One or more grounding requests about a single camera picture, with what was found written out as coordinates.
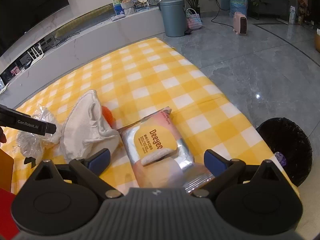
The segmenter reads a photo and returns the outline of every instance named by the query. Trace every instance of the trash can lid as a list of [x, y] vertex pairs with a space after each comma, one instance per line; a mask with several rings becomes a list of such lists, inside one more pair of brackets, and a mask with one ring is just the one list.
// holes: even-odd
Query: trash can lid
[[161, 0], [161, 6], [184, 4], [184, 0]]

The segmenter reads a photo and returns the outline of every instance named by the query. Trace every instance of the marble floor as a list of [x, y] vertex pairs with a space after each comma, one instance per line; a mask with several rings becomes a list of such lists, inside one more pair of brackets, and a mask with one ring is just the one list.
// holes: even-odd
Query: marble floor
[[[232, 25], [228, 16], [215, 21]], [[239, 36], [211, 18], [203, 23], [189, 36], [157, 37], [198, 66], [254, 127], [286, 117], [309, 136], [314, 162], [299, 187], [304, 214], [297, 231], [313, 239], [320, 232], [320, 53], [314, 48], [315, 32], [299, 25], [256, 26], [279, 22], [249, 18], [248, 35]]]

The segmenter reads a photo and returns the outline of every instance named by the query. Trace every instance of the orange ball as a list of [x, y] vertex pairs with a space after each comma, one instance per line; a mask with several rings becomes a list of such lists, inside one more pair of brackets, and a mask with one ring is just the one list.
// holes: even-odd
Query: orange ball
[[102, 106], [102, 115], [104, 119], [108, 122], [108, 124], [111, 126], [113, 122], [113, 116], [109, 108]]

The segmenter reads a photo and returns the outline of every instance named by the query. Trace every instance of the trash bin with black bag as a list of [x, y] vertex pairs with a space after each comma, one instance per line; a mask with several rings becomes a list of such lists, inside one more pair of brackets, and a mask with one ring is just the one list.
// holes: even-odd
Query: trash bin with black bag
[[257, 132], [284, 168], [291, 182], [299, 186], [311, 171], [312, 148], [308, 136], [287, 118], [271, 118]]

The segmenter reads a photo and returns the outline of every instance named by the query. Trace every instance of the blue gripper pad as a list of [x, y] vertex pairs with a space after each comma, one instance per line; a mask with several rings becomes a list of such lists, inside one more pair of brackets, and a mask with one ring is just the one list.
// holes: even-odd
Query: blue gripper pad
[[228, 164], [218, 159], [209, 151], [205, 151], [204, 153], [204, 166], [213, 174], [213, 176], [217, 177], [222, 174], [227, 168]]
[[102, 149], [87, 160], [87, 168], [99, 176], [109, 166], [110, 159], [110, 151], [108, 149]]

